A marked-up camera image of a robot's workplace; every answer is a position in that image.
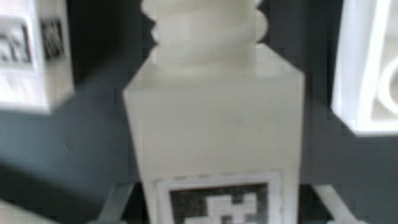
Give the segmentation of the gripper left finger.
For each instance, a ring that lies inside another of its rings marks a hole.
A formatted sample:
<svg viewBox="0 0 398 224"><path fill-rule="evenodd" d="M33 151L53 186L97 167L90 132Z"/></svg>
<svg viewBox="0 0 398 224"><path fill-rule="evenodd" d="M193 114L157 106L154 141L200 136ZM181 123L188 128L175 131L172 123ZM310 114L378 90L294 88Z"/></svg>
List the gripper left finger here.
<svg viewBox="0 0 398 224"><path fill-rule="evenodd" d="M113 185L97 218L90 220L86 224L131 224L124 213L127 210L133 189L133 183L118 183Z"/></svg>

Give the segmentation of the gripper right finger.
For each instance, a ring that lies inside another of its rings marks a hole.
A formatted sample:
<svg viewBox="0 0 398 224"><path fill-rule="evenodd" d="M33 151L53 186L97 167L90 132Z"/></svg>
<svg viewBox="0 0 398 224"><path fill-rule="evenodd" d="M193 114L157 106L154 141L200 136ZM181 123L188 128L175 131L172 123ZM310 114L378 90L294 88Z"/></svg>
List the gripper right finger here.
<svg viewBox="0 0 398 224"><path fill-rule="evenodd" d="M326 224L367 224L356 219L333 187L330 185L314 185L312 189L332 217Z"/></svg>

